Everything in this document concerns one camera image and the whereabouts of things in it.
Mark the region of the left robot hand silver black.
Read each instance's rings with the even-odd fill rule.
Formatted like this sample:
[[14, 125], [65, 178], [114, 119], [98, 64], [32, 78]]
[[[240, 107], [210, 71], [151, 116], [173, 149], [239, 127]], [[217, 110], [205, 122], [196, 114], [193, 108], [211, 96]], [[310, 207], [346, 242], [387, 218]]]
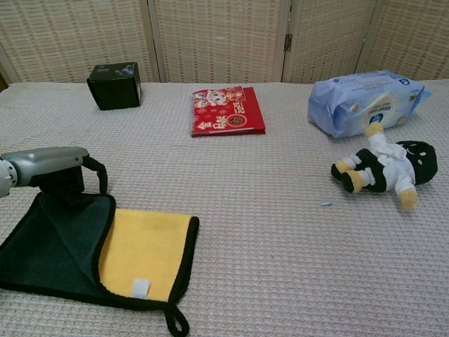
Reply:
[[104, 164], [83, 147], [42, 147], [1, 155], [1, 197], [14, 187], [38, 187], [45, 195], [68, 206], [82, 207], [92, 202], [84, 194], [82, 168], [96, 172], [99, 194], [107, 193]]

